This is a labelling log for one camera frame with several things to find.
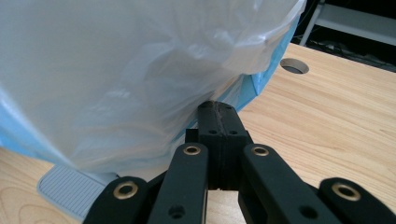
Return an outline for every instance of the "black bracket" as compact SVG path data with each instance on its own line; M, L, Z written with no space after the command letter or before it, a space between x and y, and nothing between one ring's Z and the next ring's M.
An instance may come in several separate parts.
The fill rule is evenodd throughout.
M238 190L247 223L396 223L359 185L342 178L314 189L271 147L253 144L230 105L198 107L198 129L186 130L169 169L148 183L111 182L84 223L205 223L209 189Z

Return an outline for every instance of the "round hole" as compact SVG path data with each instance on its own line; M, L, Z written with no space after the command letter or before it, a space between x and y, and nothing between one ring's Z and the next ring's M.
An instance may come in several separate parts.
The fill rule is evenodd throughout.
M189 156L194 156L198 155L201 152L201 149L198 147L186 147L183 151Z
M301 206L300 213L309 219L318 218L318 212L310 206Z
M113 195L119 200L125 200L136 195L138 186L133 181L119 183L113 190Z
M122 188L120 188L120 193L127 194L127 193L131 192L132 190L133 190L133 188L131 186L122 186Z
M343 199L352 201L352 202L356 202L361 198L361 195L359 194L359 192L355 189L353 189L352 187L345 185L345 184L341 184L341 183L335 183L332 185L332 191L340 196Z
M256 156L267 156L270 152L268 149L263 148L263 147L254 147L251 149L251 151L254 153Z
M184 211L184 207L178 204L172 205L171 208L169 208L168 215L172 219L180 219L184 217L186 212Z
M280 61L280 66L294 74L305 74L309 71L308 65L300 60L286 58Z

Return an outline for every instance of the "wooden tabletop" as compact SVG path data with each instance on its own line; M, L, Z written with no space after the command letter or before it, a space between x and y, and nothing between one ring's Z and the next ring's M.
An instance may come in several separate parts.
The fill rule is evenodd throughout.
M307 183L350 179L396 212L396 74L290 44L261 96L240 112L255 143L273 147ZM52 165L0 148L0 223L78 223L42 199ZM207 223L244 223L235 192L209 191Z

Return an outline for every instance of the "translucent plastic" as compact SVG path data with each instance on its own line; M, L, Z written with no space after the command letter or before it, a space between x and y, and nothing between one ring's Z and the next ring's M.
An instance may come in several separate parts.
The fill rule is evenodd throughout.
M260 75L241 74L278 63L303 9L303 0L3 1L0 144L87 172L161 170L200 103L240 106L262 90Z

